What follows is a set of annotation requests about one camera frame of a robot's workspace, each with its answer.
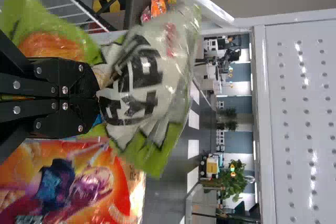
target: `snack bag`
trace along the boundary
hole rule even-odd
[[[145,174],[105,143],[25,141],[0,166],[2,224],[140,224]]]
[[[189,112],[199,20],[197,7],[182,7],[136,26],[102,47],[107,64],[94,67],[110,146],[156,178]]]
[[[102,62],[98,45],[86,32],[50,14],[39,0],[4,0],[0,29],[26,57]]]

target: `screw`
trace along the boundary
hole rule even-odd
[[[41,74],[41,73],[42,73],[42,68],[37,67],[37,68],[36,68],[36,72],[37,72],[37,74]]]
[[[20,108],[19,106],[15,106],[15,107],[13,108],[13,112],[14,112],[14,114],[18,115],[18,114],[20,114],[20,112],[21,112],[21,108]]]
[[[18,81],[13,82],[13,88],[14,89],[19,89],[21,87],[21,84]]]
[[[63,108],[63,110],[67,110],[68,107],[69,107],[69,105],[68,105],[67,102],[64,102],[64,103],[62,104],[62,108]]]
[[[62,93],[63,94],[67,94],[68,93],[68,87],[67,86],[63,86],[63,88],[62,88]]]

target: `person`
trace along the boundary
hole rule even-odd
[[[113,174],[106,167],[92,167],[98,155],[107,147],[95,144],[77,150],[63,158],[53,159],[32,178],[29,185],[3,186],[0,190],[24,190],[25,196],[0,213],[4,224],[13,224],[17,216],[44,216],[43,223],[63,221],[84,207],[90,206],[112,192]],[[73,159],[99,148],[88,166],[76,176]]]

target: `green plant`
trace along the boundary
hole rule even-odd
[[[225,115],[228,118],[236,118],[236,108],[227,108],[221,111],[221,114]]]
[[[233,120],[230,120],[226,123],[217,123],[217,129],[219,130],[236,131],[237,127],[238,127],[238,123]]]
[[[229,167],[231,164],[235,166],[235,177],[231,177],[230,169],[224,169],[219,172],[218,179],[213,178],[210,181],[202,180],[201,184],[206,187],[221,188],[223,189],[220,191],[222,199],[227,199],[234,195],[232,201],[237,202],[239,200],[239,194],[244,191],[247,185],[247,182],[244,179],[244,169],[246,164],[242,163],[240,160],[231,160]]]

